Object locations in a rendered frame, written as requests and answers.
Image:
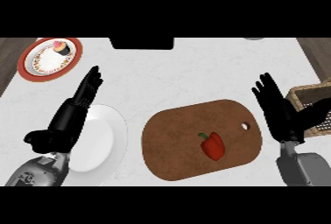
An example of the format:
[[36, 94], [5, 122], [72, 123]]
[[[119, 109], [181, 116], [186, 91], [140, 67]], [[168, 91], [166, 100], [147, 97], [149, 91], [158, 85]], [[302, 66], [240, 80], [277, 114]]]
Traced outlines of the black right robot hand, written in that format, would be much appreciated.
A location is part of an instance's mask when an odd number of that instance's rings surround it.
[[273, 139], [280, 142], [294, 141], [302, 144], [304, 131], [326, 119], [331, 110], [331, 98], [319, 100], [301, 111], [295, 110], [292, 103], [283, 98], [268, 73], [260, 75], [252, 88], [262, 116]]

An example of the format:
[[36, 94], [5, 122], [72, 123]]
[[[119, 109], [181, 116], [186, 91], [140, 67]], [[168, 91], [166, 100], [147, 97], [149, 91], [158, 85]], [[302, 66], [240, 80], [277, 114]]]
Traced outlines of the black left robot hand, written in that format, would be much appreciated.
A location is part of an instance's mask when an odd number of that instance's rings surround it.
[[47, 129], [33, 130], [25, 135], [23, 141], [30, 144], [35, 153], [70, 152], [101, 82], [98, 67], [93, 66], [73, 96], [63, 101], [56, 111]]

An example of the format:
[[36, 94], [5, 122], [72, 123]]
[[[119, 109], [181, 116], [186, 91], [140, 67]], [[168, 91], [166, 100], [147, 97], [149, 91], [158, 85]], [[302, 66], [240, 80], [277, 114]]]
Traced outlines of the wicker basket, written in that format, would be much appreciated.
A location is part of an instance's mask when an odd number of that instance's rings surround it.
[[[292, 87], [286, 97], [296, 111], [311, 106], [319, 100], [331, 98], [331, 79], [319, 84]], [[331, 111], [325, 120], [313, 128], [304, 131], [304, 138], [331, 135]]]

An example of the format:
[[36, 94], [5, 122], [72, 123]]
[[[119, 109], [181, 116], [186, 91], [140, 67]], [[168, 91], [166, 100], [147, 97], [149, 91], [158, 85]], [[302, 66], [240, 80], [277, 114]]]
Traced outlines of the red bell pepper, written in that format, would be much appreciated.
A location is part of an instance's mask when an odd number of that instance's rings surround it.
[[218, 134], [215, 132], [209, 135], [199, 133], [197, 136], [203, 138], [203, 141], [200, 142], [200, 150], [205, 156], [212, 161], [217, 161], [224, 155], [224, 145]]

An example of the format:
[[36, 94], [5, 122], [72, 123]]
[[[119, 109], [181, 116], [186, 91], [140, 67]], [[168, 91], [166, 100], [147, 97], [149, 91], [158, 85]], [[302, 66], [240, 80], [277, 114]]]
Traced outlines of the brown wooden cutting board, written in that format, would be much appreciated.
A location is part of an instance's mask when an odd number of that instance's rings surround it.
[[[212, 161], [202, 152], [203, 138], [215, 132], [224, 155]], [[152, 174], [174, 181], [254, 161], [261, 150], [261, 131], [248, 108], [218, 100], [158, 112], [141, 131], [141, 155]]]

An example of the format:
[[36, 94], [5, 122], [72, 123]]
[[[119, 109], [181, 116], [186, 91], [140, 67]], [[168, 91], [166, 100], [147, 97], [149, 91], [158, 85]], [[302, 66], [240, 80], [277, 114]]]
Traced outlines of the white plate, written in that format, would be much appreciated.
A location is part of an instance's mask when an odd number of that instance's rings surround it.
[[93, 105], [70, 151], [63, 185], [101, 185], [119, 166], [127, 144], [128, 129], [119, 112], [110, 106]]

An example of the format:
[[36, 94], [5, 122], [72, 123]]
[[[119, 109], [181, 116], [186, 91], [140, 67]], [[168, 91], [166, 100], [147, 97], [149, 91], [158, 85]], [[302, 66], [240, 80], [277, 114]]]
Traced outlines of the red rimmed patterned plate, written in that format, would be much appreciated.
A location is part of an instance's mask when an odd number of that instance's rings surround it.
[[[54, 51], [54, 42], [64, 43], [64, 55]], [[16, 71], [26, 81], [51, 81], [69, 72], [81, 55], [82, 45], [76, 38], [39, 38], [20, 54]]]

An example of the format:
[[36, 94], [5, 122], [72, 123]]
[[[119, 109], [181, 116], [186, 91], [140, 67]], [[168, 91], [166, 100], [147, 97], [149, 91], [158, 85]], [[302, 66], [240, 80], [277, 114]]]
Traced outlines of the pink frosted cupcake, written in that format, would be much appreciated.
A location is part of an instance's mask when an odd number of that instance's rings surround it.
[[53, 51], [59, 53], [62, 56], [66, 56], [69, 54], [69, 47], [67, 43], [63, 41], [56, 41], [53, 43]]

